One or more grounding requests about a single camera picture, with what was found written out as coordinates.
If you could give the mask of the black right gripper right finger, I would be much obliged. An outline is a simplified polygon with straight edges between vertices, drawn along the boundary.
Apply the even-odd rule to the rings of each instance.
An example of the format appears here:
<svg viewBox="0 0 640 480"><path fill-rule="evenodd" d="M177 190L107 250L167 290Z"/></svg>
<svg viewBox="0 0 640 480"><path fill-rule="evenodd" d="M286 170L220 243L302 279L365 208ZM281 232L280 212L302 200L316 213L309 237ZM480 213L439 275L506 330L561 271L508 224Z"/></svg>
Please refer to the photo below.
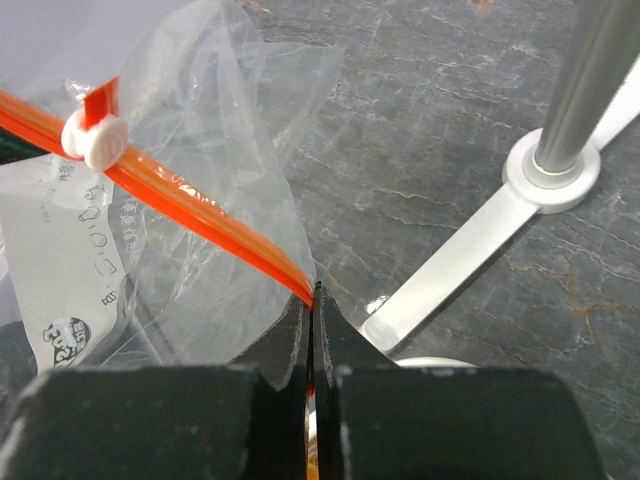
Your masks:
<svg viewBox="0 0 640 480"><path fill-rule="evenodd" d="M323 479L602 479L570 389L523 368L403 368L323 286L311 314Z"/></svg>

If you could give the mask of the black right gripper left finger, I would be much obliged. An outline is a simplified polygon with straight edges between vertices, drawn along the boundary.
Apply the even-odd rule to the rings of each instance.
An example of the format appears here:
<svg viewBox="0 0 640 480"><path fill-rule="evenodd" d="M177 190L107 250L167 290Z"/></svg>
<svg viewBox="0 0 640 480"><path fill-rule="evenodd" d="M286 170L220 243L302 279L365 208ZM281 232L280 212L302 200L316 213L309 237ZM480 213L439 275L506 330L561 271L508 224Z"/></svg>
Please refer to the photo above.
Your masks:
<svg viewBox="0 0 640 480"><path fill-rule="evenodd" d="M22 393L5 479L303 479L310 311L225 365L60 370Z"/></svg>

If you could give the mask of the clear zip bag orange zipper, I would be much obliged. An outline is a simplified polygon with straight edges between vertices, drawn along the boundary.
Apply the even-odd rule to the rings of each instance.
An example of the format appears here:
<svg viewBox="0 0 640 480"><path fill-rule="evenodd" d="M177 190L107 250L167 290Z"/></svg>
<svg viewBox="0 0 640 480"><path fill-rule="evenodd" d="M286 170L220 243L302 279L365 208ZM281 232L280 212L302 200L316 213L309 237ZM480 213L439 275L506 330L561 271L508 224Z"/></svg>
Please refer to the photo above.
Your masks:
<svg viewBox="0 0 640 480"><path fill-rule="evenodd" d="M265 41L235 1L195 1L107 84L3 85L3 130L38 148L1 174L29 365L222 363L309 303L284 169L343 62L339 47Z"/></svg>

